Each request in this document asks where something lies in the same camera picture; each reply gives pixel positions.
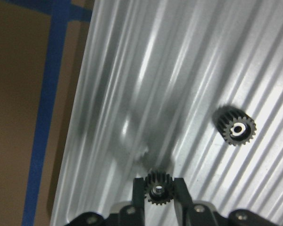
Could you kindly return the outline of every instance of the gear hub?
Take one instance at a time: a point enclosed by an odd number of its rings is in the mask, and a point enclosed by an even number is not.
[[[242,110],[227,106],[220,108],[215,115],[215,126],[228,144],[242,145],[253,139],[256,124]]]
[[[164,172],[151,172],[145,178],[145,198],[152,204],[166,204],[174,198],[172,177]]]

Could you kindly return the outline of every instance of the gear teeth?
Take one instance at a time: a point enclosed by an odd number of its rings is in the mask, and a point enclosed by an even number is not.
[[[161,196],[156,196],[153,188],[162,186],[164,193]],[[145,178],[145,198],[152,204],[167,204],[174,198],[174,184],[172,177],[169,174],[159,171],[152,171]]]
[[[214,124],[219,133],[229,145],[245,145],[246,142],[250,142],[253,136],[256,134],[255,122],[242,110],[225,106],[219,108],[215,114],[217,115]],[[233,126],[236,123],[242,123],[245,125],[245,131],[243,133],[234,135]]]

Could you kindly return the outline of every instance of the screw head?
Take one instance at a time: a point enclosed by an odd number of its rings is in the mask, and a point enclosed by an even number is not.
[[[89,224],[89,225],[92,225],[92,224],[94,224],[97,221],[98,221],[98,219],[97,219],[96,216],[91,216],[91,217],[88,217],[86,219],[86,223]]]
[[[237,212],[237,213],[236,213],[236,217],[237,217],[239,220],[247,220],[247,215],[246,215],[246,213],[244,213],[244,212]]]
[[[198,213],[203,213],[206,210],[203,205],[196,205],[194,206],[194,209]]]
[[[127,208],[126,212],[127,214],[134,214],[136,212],[135,207],[130,206],[129,208]]]

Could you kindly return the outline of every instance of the metal groove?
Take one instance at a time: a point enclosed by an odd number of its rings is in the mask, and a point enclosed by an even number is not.
[[[224,142],[223,105],[255,120],[250,143]],[[283,225],[283,0],[95,3],[51,225],[107,216],[151,169],[225,216]],[[177,224],[172,205],[148,203],[146,222]]]

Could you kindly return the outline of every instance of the black gear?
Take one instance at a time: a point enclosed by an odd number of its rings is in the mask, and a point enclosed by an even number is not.
[[[166,204],[174,198],[172,177],[164,172],[151,172],[145,178],[145,198],[152,204]]]
[[[253,139],[255,122],[243,111],[234,107],[218,110],[215,125],[223,139],[230,145],[242,145]]]

